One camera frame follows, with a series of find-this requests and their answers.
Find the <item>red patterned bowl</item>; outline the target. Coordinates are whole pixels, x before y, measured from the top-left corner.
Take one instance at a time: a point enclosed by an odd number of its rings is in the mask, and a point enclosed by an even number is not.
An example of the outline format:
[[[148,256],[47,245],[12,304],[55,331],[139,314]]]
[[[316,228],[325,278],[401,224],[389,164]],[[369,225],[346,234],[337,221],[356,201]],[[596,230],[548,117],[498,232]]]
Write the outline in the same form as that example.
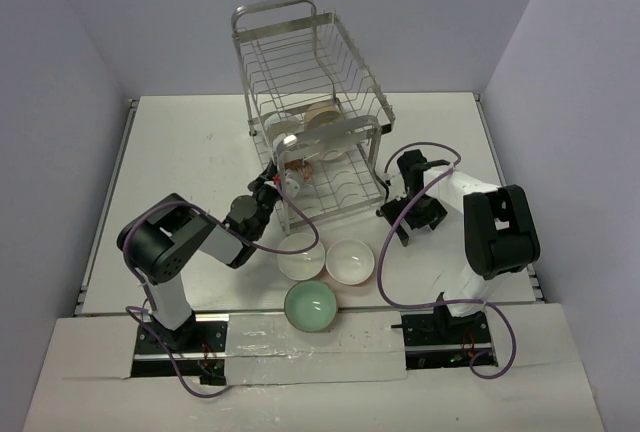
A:
[[[285,164],[286,176],[291,177],[300,186],[311,180],[313,172],[313,164],[307,159],[296,159]]]

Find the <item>white bowl pink rim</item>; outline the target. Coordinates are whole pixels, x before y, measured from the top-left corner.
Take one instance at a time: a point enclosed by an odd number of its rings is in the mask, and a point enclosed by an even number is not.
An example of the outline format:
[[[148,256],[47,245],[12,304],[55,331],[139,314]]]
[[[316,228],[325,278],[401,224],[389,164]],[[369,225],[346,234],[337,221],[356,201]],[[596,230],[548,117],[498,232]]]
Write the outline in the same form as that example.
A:
[[[355,286],[367,281],[375,266],[372,250],[362,241],[347,238],[327,251],[326,269],[337,282]]]

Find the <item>steel two-tier dish rack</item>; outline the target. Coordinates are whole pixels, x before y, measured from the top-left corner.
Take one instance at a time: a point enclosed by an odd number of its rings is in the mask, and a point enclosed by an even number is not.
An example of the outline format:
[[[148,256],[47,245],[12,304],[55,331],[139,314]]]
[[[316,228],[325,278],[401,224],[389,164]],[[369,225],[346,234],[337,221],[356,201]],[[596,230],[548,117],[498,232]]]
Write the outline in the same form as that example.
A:
[[[238,7],[231,30],[249,133],[289,199],[277,208],[284,230],[379,204],[395,114],[339,15],[267,0]]]

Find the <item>white bowl beige outside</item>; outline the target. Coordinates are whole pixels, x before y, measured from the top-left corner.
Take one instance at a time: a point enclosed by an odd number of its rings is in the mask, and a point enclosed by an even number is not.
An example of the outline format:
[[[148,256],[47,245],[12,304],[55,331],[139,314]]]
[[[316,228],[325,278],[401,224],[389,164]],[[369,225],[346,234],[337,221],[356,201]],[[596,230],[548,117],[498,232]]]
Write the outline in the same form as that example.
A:
[[[332,124],[341,118],[342,114],[335,105],[313,104],[304,114],[304,127],[306,130],[311,130]]]

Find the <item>pale green bowl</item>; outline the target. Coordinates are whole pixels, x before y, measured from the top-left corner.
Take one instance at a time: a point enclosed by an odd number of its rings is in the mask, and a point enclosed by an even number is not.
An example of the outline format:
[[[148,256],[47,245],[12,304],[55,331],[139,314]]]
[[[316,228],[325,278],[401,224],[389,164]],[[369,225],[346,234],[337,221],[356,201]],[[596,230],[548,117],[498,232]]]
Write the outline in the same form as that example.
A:
[[[284,299],[284,313],[297,330],[315,333],[325,330],[338,311],[337,299],[330,287],[309,280],[294,285]]]

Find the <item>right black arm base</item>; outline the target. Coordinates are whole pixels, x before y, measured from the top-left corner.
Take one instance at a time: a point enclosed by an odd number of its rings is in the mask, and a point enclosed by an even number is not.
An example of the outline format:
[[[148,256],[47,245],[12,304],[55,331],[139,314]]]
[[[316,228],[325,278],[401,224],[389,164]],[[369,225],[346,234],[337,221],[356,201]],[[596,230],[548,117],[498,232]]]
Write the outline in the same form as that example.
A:
[[[428,313],[403,313],[391,326],[402,332],[408,370],[496,366],[487,317],[453,317],[446,306]]]

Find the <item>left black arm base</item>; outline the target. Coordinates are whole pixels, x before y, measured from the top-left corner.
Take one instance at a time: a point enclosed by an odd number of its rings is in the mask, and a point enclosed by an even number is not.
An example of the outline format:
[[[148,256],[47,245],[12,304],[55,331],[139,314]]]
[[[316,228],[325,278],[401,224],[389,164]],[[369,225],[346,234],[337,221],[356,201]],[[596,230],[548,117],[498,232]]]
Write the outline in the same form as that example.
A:
[[[177,331],[145,319],[137,327],[131,376],[176,377],[174,359],[184,379],[197,379],[203,386],[226,386],[227,331],[227,321],[199,321],[195,316]]]

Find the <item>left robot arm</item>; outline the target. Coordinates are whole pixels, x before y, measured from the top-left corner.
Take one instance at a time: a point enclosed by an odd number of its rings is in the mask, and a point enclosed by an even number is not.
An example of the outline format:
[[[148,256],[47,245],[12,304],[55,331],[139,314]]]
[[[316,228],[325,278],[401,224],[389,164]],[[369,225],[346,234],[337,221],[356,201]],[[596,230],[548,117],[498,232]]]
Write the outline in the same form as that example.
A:
[[[256,251],[275,206],[281,200],[268,182],[277,168],[269,164],[248,185],[250,193],[236,197],[221,224],[199,212],[176,193],[154,205],[119,233],[123,253],[151,305],[151,327],[171,350],[197,340],[195,312],[187,301],[181,271],[197,251],[229,268],[244,265]]]

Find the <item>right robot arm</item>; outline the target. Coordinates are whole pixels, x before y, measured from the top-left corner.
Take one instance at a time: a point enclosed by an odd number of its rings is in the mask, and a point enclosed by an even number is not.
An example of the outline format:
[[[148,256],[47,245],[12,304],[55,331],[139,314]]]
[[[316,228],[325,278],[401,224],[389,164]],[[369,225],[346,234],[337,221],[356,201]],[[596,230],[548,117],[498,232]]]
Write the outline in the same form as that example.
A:
[[[430,161],[420,145],[403,146],[388,160],[397,164],[403,190],[396,197],[386,195],[377,211],[391,226],[378,265],[383,265],[392,238],[404,247],[409,244],[404,225],[435,230],[449,209],[461,214],[466,262],[433,305],[444,310],[434,319],[435,334],[455,343],[469,330],[467,317],[483,311],[506,277],[539,259],[540,242],[522,187],[486,183],[459,171],[459,153],[452,162]]]

